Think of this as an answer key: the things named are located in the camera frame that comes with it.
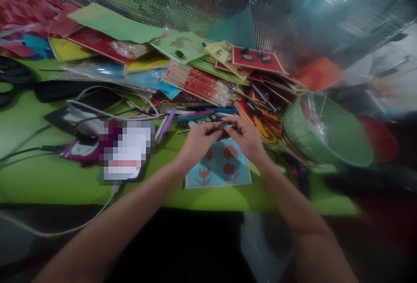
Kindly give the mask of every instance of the green table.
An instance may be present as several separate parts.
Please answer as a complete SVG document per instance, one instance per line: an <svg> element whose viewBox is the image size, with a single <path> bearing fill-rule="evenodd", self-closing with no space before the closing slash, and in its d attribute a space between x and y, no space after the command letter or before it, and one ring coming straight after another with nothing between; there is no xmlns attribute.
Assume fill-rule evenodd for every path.
<svg viewBox="0 0 417 283"><path fill-rule="evenodd" d="M38 71L37 68L57 68L56 60L19 60L34 69L38 80L49 80L56 72ZM1 147L4 156L34 131L47 125L43 116L59 107L63 102L40 103L33 91L21 93L10 106L0 110ZM171 126L163 145L151 157L145 179L149 178L168 161L172 160L185 141L186 134L175 134ZM58 129L50 128L26 143L21 149L40 145L70 143L73 137ZM183 190L182 184L173 191L165 202L166 207L207 211L275 210L267 188L255 167L252 169L253 185ZM58 155L35 151L11 158L0 167L0 203L26 204L104 204L109 196L109 186L98 179L98 166L83 169L74 161L61 159ZM311 202L325 215L353 215L355 206L345 196L331 192L322 176L313 173L310 177ZM121 195L140 183L125 184Z"/></svg>

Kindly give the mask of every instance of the perforated metal shelf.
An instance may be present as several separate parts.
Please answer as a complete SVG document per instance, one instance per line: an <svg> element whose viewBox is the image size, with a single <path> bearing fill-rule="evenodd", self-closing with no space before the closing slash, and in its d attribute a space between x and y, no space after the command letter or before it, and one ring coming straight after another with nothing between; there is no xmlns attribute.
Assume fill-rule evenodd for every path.
<svg viewBox="0 0 417 283"><path fill-rule="evenodd" d="M204 36L251 7L259 49L289 71L328 56L344 67L389 41L417 18L416 0L73 0L128 18Z"/></svg>

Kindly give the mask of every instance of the black headphones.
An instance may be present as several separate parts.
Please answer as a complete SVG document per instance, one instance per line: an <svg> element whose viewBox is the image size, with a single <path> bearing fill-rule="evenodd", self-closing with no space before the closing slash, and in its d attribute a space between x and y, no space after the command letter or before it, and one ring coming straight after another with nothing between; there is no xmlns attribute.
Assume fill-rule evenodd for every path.
<svg viewBox="0 0 417 283"><path fill-rule="evenodd" d="M24 89L33 88L36 83L35 74L23 64L0 56L0 82L7 82L13 85L8 92L0 92L0 108L8 105L13 97Z"/></svg>

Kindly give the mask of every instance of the phone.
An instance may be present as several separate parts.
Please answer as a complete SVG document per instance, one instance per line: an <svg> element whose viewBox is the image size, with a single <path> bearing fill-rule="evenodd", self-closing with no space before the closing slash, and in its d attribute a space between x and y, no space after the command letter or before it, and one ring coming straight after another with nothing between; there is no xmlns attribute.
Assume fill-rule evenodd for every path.
<svg viewBox="0 0 417 283"><path fill-rule="evenodd" d="M124 98L111 90L99 89L87 96L84 96L78 101L86 105L90 105L98 110L107 112L124 102ZM84 112L96 113L91 109L77 104L73 104L72 106L81 109ZM68 106L61 107L56 111L46 114L43 118L54 127L57 127L64 132L74 134L75 130L73 129L73 125L64 119L64 117L68 114L67 109Z"/></svg>

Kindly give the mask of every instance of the hand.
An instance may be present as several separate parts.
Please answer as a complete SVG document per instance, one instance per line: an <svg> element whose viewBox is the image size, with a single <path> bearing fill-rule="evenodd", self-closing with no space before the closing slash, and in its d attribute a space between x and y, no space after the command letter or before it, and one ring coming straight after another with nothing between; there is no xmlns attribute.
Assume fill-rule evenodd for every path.
<svg viewBox="0 0 417 283"><path fill-rule="evenodd" d="M198 164L210 146L224 134L223 130L220 130L222 124L223 122L207 122L193 127L176 157L178 163L185 165L188 170Z"/></svg>
<svg viewBox="0 0 417 283"><path fill-rule="evenodd" d="M265 157L266 152L258 128L240 117L224 117L223 121L233 125L234 128L225 128L224 130L239 144L243 154L250 161L255 163L256 160Z"/></svg>

